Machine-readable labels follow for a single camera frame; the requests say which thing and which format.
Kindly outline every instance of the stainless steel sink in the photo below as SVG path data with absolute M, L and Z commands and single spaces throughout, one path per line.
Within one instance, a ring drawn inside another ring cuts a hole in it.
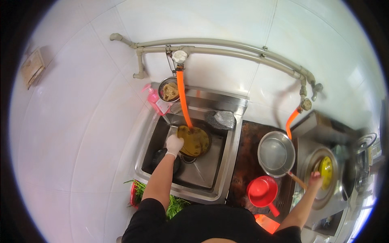
M 203 204 L 224 203 L 238 152 L 242 115 L 249 101 L 246 97 L 196 87 L 186 87 L 186 97 L 193 125 L 206 127 L 212 137 L 212 145 L 193 163 L 181 160 L 180 169 L 173 176 L 170 193 Z M 237 121 L 234 129 L 215 129 L 207 124 L 204 115 L 210 110 L 232 111 Z M 166 139 L 176 133 L 185 120 L 181 112 L 176 115 L 168 113 L 165 117 L 152 112 L 147 124 L 135 165 L 135 179 L 144 183 L 154 170 L 152 161 L 155 153 L 166 147 Z

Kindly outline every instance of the white glove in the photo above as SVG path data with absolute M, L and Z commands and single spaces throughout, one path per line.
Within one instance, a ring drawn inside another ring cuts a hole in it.
M 168 137 L 166 140 L 166 148 L 168 151 L 166 154 L 174 155 L 174 157 L 177 157 L 178 152 L 184 145 L 184 139 L 178 138 L 176 134 L 172 134 Z

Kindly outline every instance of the faucet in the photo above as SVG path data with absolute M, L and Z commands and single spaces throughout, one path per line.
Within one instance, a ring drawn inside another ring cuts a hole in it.
M 312 87 L 312 101 L 315 101 L 316 98 L 317 98 L 317 93 L 318 92 L 321 92 L 323 90 L 323 85 L 322 84 L 316 84 L 314 82 L 311 83 L 311 87 Z

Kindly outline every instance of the person's arm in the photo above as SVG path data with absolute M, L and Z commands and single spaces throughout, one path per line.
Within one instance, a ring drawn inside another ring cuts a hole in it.
M 311 211 L 312 204 L 314 203 L 317 191 L 323 184 L 323 178 L 319 172 L 311 173 L 309 179 L 309 187 L 301 200 L 292 209 L 292 211 L 286 216 L 281 222 L 280 226 L 276 231 L 288 228 L 290 226 L 298 226 L 300 229 L 304 227 L 305 222 L 308 219 L 309 212 Z
M 142 201 L 154 198 L 163 205 L 166 212 L 169 206 L 170 188 L 172 187 L 174 160 L 183 145 L 184 139 L 178 138 L 176 134 L 168 137 L 166 141 L 168 152 L 152 173 L 143 193 Z

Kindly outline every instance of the red basket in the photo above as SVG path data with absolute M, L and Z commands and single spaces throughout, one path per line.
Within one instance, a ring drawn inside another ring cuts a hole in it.
M 136 189 L 137 189 L 137 185 L 135 185 L 135 183 L 133 182 L 131 187 L 130 205 L 138 209 L 138 204 L 135 202 L 135 198 L 136 198 L 135 193 L 137 192 Z

